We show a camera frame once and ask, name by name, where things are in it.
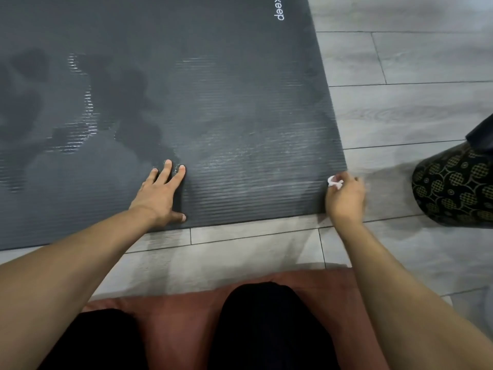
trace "ribbed mat surface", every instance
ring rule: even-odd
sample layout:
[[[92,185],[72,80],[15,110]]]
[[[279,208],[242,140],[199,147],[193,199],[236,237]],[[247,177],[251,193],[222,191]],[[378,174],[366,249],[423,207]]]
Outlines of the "ribbed mat surface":
[[[185,227],[319,212],[345,168],[307,0],[0,0],[0,31],[0,248],[126,209],[167,158]]]

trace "black and yellow patterned fabric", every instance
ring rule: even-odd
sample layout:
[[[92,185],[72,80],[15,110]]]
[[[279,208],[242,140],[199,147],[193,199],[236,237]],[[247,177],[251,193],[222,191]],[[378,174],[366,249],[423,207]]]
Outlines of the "black and yellow patterned fabric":
[[[412,177],[421,210],[455,226],[493,227],[493,164],[465,142],[421,161]]]

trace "exercise mat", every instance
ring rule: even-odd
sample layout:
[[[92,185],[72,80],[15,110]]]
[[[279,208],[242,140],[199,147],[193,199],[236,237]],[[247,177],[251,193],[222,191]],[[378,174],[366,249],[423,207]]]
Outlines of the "exercise mat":
[[[0,246],[187,166],[183,227],[312,214],[345,168],[307,0],[0,0]]]

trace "bare arm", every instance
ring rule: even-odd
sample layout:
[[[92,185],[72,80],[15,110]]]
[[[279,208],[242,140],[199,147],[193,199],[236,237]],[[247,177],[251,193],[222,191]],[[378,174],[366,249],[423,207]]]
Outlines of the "bare arm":
[[[185,168],[153,169],[130,209],[83,231],[0,265],[0,363],[36,369],[106,274],[142,235],[170,221],[173,194]]]
[[[493,343],[415,279],[363,225],[363,182],[348,173],[337,178],[344,185],[340,191],[330,187],[327,213],[391,369],[491,369]]]

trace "red cloth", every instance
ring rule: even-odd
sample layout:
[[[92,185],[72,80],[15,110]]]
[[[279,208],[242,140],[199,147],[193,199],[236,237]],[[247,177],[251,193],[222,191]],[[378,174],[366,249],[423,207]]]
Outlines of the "red cloth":
[[[202,370],[225,299],[241,284],[266,281],[299,295],[332,336],[343,370],[389,369],[348,268],[277,273],[213,291],[108,298],[90,302],[84,311],[116,308],[136,317],[150,370]]]

